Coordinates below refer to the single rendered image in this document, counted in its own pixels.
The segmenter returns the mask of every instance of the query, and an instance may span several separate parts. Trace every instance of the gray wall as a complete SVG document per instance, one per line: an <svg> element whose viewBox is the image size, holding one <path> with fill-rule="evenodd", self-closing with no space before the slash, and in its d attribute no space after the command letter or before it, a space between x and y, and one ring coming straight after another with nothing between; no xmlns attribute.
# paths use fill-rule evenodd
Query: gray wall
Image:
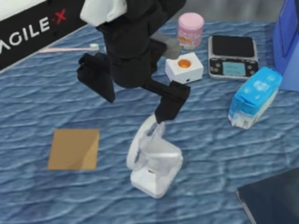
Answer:
<svg viewBox="0 0 299 224"><path fill-rule="evenodd" d="M275 21L284 0L187 0L173 18L197 12L206 21Z"/></svg>

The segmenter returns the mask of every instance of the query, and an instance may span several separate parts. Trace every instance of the robotic arm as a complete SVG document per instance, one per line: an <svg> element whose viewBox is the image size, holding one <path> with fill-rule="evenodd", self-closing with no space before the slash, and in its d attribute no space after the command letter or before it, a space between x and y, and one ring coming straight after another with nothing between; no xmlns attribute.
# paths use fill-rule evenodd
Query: robotic arm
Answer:
<svg viewBox="0 0 299 224"><path fill-rule="evenodd" d="M186 0L24 2L1 2L0 72L89 24L103 33L107 54L83 55L79 81L110 103L115 99L113 82L124 88L144 88L162 97L155 111L157 122L175 119L190 88L174 81L167 86L151 78L168 48L151 36Z"/></svg>

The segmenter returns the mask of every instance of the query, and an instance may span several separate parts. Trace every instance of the red x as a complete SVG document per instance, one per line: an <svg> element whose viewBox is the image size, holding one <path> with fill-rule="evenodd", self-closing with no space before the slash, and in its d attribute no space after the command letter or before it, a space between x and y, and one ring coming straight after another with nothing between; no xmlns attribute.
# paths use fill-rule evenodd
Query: red x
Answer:
<svg viewBox="0 0 299 224"><path fill-rule="evenodd" d="M61 13L55 13L55 15L57 16L57 21L56 21L56 23L57 23L58 25L60 24L60 22L61 22L62 20L66 20L64 14L65 14L65 8L61 11Z"/></svg>

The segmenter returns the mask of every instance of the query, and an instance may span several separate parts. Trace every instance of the cardboard piece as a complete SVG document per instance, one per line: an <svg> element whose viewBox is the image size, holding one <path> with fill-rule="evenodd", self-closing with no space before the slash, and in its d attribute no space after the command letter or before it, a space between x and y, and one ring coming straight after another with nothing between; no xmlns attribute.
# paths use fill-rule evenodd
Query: cardboard piece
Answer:
<svg viewBox="0 0 299 224"><path fill-rule="evenodd" d="M55 130L48 169L96 169L99 139L98 129Z"/></svg>

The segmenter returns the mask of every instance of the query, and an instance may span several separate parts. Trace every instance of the digital scale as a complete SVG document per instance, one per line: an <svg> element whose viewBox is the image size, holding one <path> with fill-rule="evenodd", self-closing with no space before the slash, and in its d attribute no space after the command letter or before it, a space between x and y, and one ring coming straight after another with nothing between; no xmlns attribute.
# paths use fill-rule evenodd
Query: digital scale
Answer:
<svg viewBox="0 0 299 224"><path fill-rule="evenodd" d="M259 69L256 43L250 37L211 36L209 75L215 79L247 80Z"/></svg>

